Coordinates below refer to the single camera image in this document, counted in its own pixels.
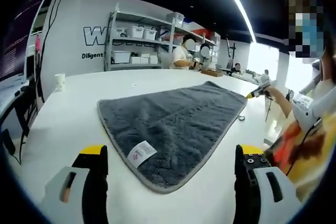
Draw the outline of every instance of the paper cup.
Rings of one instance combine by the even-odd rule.
[[[65,73],[58,73],[55,75],[56,78],[56,92],[64,91],[65,89]]]

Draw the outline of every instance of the gray towel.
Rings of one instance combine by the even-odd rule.
[[[158,193],[182,187],[205,164],[246,105],[212,82],[116,100],[98,111],[111,141],[140,181]],[[127,159],[147,141],[157,153],[135,168]]]

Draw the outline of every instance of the towel label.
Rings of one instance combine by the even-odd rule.
[[[156,153],[154,149],[147,141],[143,141],[137,144],[128,154],[127,159],[138,168],[146,159],[150,158]]]

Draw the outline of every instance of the ceiling light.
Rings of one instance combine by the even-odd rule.
[[[249,20],[248,17],[247,17],[247,14],[246,14],[246,12],[245,12],[245,10],[244,10],[244,8],[243,8],[242,3],[240,2],[240,0],[234,0],[234,1],[235,1],[236,5],[237,5],[238,9],[240,10],[240,13],[242,14],[242,16],[243,16],[243,18],[244,18],[244,21],[245,21],[245,23],[246,23],[246,26],[247,26],[247,28],[248,28],[250,34],[251,34],[252,41],[253,41],[254,43],[256,43],[256,42],[257,42],[257,40],[256,40],[256,36],[254,35],[254,32],[253,32],[253,29],[252,29],[251,22],[250,22],[250,20]]]

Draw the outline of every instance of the window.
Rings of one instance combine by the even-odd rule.
[[[309,84],[313,77],[313,67],[311,64],[303,64],[302,58],[289,56],[286,88],[299,92]]]
[[[279,49],[264,44],[251,43],[247,69],[258,74],[269,71],[271,80],[277,79]]]

